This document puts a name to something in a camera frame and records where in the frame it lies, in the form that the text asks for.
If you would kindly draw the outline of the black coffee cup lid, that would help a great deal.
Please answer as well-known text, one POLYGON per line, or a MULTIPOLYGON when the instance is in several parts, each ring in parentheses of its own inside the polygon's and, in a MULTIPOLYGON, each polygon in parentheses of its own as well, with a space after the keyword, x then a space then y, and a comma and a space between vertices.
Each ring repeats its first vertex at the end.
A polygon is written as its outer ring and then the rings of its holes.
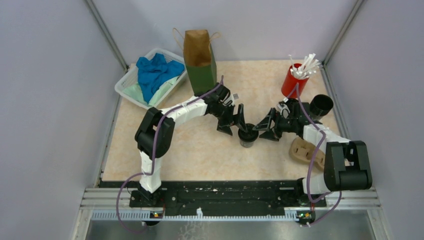
POLYGON ((238 130, 237 135, 240 140, 243 140, 245 142, 254 142, 259 137, 259 132, 256 130, 253 130, 253 127, 255 126, 252 123, 247 123, 247 130, 248 132, 243 132, 241 130, 238 130))

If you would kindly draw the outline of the black coffee cup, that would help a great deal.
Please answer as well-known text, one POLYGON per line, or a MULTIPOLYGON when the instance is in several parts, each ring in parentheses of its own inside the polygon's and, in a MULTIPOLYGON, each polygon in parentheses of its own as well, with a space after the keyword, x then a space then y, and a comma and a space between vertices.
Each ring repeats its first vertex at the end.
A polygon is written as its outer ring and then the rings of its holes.
POLYGON ((259 137, 259 132, 252 128, 247 128, 247 131, 239 129, 237 132, 239 143, 244 148, 250 148, 259 137))
POLYGON ((309 116, 313 121, 319 121, 334 107, 333 100, 325 94, 316 95, 309 104, 309 116))

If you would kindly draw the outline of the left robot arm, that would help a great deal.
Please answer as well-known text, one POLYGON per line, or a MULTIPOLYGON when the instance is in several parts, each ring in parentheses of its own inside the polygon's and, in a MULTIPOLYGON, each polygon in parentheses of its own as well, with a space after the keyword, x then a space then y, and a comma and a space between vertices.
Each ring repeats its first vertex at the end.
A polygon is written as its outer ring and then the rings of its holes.
POLYGON ((231 136, 232 126, 244 133, 248 131, 244 105, 235 102, 231 91, 217 83, 208 92, 194 95, 172 107, 147 110, 134 136, 141 156, 141 200, 147 206, 154 207, 160 202, 161 194, 157 190, 162 184, 162 158, 170 149, 176 128, 194 118, 212 115, 216 117, 217 131, 221 133, 231 136))

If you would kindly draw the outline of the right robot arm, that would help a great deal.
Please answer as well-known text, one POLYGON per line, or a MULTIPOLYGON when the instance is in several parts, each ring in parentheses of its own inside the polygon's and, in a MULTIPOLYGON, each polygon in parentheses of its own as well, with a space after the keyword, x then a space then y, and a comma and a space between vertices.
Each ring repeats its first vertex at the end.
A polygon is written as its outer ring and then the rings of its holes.
POLYGON ((317 202, 314 195, 338 191, 368 190, 373 184, 366 144, 349 140, 331 131, 310 112, 310 105, 293 98, 271 108, 266 117, 253 127, 261 131, 260 138, 279 141, 284 133, 294 133, 315 148, 311 161, 318 151, 324 153, 323 173, 312 176, 309 170, 302 178, 302 187, 293 192, 293 200, 299 206, 317 202))

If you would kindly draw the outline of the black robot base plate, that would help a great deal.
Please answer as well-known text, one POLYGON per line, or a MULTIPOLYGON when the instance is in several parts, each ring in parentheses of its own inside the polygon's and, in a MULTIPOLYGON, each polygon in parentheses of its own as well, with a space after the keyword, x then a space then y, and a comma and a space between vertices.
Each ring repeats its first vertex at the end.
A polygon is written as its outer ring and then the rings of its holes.
POLYGON ((163 181, 153 193, 132 191, 130 207, 160 208, 165 215, 206 217, 283 216, 286 208, 310 208, 300 180, 163 181))

